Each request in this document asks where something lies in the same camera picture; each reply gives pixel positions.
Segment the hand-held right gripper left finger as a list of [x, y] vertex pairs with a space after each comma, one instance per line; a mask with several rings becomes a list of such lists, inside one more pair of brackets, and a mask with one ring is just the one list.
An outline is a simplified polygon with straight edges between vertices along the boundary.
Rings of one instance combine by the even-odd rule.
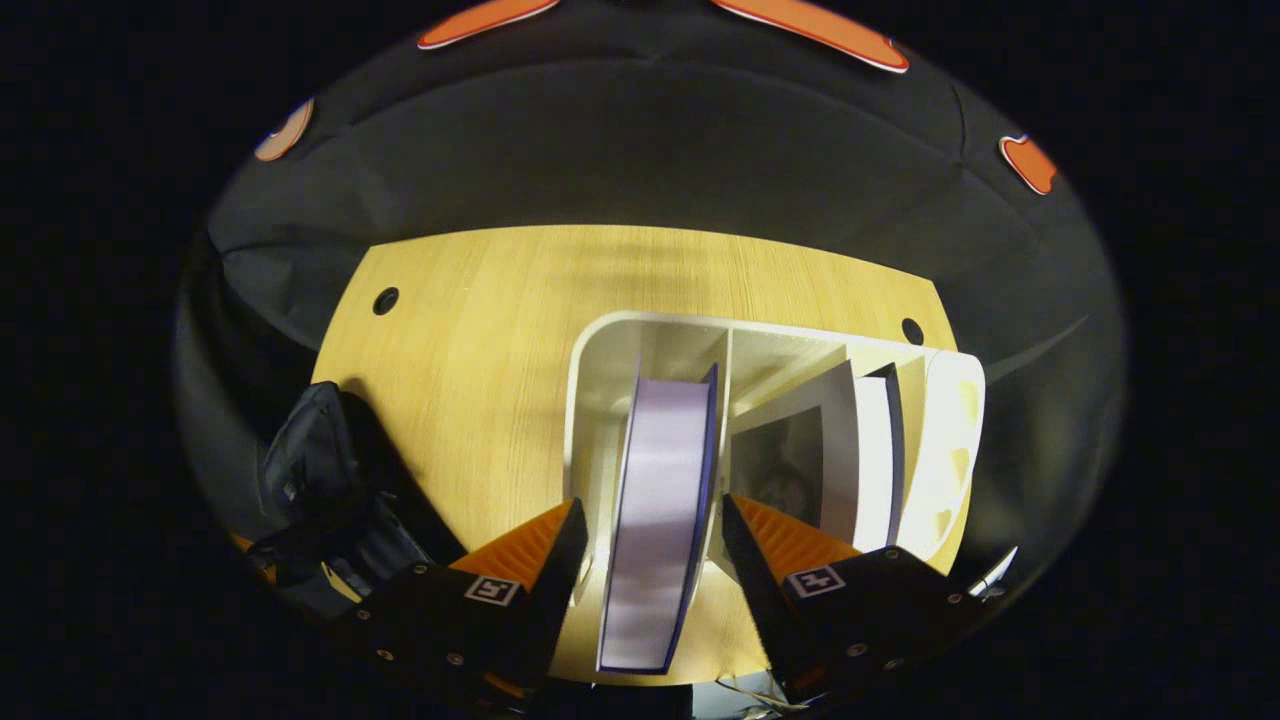
[[541, 688], [588, 529], [573, 498], [448, 565], [415, 564], [335, 620], [335, 642], [454, 706], [526, 706]]

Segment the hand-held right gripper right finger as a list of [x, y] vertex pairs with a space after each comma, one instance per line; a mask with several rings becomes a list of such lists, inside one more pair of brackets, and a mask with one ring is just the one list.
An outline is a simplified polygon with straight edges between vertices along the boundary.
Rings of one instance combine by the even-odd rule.
[[986, 621], [983, 600], [905, 548], [861, 552], [737, 495], [719, 505], [724, 547], [790, 703], [847, 703]]

